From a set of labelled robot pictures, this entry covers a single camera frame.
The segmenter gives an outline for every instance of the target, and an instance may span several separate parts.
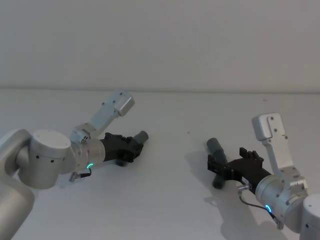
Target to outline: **white tabletop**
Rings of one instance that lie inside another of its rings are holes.
[[[255,138],[251,118],[280,112],[293,161],[320,193],[320,95],[132,93],[136,104],[107,132],[149,134],[142,154],[127,167],[112,162],[92,176],[36,192],[33,210],[15,240],[297,240],[279,231],[263,210],[241,203],[236,183],[212,188],[206,141],[217,138],[229,159],[239,147],[267,151]],[[67,136],[91,117],[108,92],[0,90],[0,134],[14,128],[52,129]],[[257,204],[255,196],[244,198]]]

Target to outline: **cable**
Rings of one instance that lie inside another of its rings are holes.
[[[272,219],[274,219],[274,218],[276,217],[276,216],[273,215],[271,212],[269,212],[268,209],[266,209],[266,208],[263,207],[263,206],[254,205],[254,204],[248,203],[248,202],[244,201],[241,196],[239,196],[239,199],[240,199],[241,202],[243,202],[244,204],[246,204],[246,205],[248,205],[248,206],[256,207],[256,208],[259,208],[259,209],[266,210],[266,211],[268,212],[268,214],[272,217]]]

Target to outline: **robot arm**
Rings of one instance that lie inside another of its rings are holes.
[[[124,116],[134,105],[133,97],[117,90],[102,103],[87,123],[77,126],[70,139],[53,130],[14,130],[0,139],[0,240],[9,240],[32,210],[35,197],[28,187],[49,189],[59,174],[72,173],[71,181],[91,175],[91,167],[111,159],[118,165],[133,162],[148,139],[142,131],[135,137],[106,133],[113,119]],[[89,170],[89,173],[78,171]],[[12,178],[18,171],[20,181]]]
[[[263,168],[263,158],[255,151],[240,148],[242,158],[222,164],[214,154],[208,156],[208,169],[223,180],[236,180],[250,190],[272,214],[279,229],[286,225],[301,240],[320,239],[320,195],[308,196],[307,183],[293,165],[288,137],[279,113],[252,119],[256,138],[266,147],[274,175]]]

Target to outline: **white table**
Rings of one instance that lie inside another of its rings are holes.
[[[33,210],[15,240],[297,240],[279,231],[261,209],[241,203],[236,183],[213,189],[205,143],[216,137],[229,159],[239,147],[267,152],[251,118],[280,112],[295,166],[309,193],[320,192],[320,95],[132,93],[136,105],[107,128],[113,134],[149,134],[143,152],[125,168],[112,162],[92,176],[36,192]],[[53,129],[69,136],[89,120],[109,93],[0,90],[0,135],[14,128]],[[257,203],[250,192],[244,198]]]

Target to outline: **green led light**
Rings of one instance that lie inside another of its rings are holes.
[[[89,168],[91,168],[91,167],[93,167],[93,166],[94,166],[93,163],[89,163],[88,166],[86,166],[86,168],[89,169]]]

